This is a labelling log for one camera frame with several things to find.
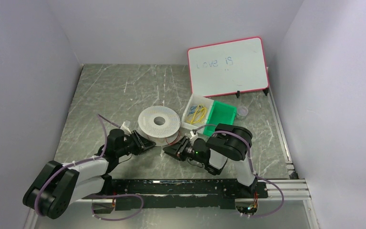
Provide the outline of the white filament spool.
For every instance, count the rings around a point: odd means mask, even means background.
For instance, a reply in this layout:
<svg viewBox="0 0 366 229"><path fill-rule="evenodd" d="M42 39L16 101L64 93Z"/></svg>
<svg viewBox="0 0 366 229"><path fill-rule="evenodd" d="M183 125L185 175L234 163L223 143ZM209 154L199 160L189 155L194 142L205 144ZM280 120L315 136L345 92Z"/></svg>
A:
<svg viewBox="0 0 366 229"><path fill-rule="evenodd" d="M180 124L178 114L171 108L150 106L139 114L137 132L157 146L166 146L177 139Z"/></svg>

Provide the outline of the white plastic bin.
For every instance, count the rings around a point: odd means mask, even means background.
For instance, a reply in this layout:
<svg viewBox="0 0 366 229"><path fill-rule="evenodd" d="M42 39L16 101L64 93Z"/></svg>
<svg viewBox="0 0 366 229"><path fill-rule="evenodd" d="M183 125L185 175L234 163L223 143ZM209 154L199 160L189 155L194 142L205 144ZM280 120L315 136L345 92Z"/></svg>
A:
<svg viewBox="0 0 366 229"><path fill-rule="evenodd" d="M214 100L192 94L181 117L181 127L196 129L207 123Z"/></svg>

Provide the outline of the green plastic bin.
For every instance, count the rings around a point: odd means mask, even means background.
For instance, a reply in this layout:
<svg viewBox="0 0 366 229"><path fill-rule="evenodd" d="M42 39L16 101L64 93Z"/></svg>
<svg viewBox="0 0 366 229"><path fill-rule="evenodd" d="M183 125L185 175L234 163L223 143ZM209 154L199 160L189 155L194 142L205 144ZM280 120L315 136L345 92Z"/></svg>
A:
<svg viewBox="0 0 366 229"><path fill-rule="evenodd" d="M237 108L235 106L214 101L207 118L207 124L227 124L232 125L236 117Z"/></svg>

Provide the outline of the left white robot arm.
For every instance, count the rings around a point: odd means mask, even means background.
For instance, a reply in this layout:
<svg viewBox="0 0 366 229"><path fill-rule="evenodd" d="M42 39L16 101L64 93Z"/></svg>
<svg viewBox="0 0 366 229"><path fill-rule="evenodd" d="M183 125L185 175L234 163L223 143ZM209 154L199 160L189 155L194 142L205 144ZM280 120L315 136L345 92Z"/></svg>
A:
<svg viewBox="0 0 366 229"><path fill-rule="evenodd" d="M23 205L41 216L57 219L67 207L88 196L112 198L116 193L110 176L123 156L138 156L156 146L137 131L113 129L94 156L78 162L45 164L23 196Z"/></svg>

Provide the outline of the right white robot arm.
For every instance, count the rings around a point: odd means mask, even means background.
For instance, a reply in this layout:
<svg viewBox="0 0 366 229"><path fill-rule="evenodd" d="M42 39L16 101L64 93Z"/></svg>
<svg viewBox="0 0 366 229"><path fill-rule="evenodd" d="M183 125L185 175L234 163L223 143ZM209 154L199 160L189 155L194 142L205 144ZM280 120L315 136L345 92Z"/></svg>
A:
<svg viewBox="0 0 366 229"><path fill-rule="evenodd" d="M228 160L234 164L239 187L253 193L258 182L251 162L252 133L241 126L218 124L215 132L204 140L193 130L191 137L164 147L163 152L178 161L196 161L216 176Z"/></svg>

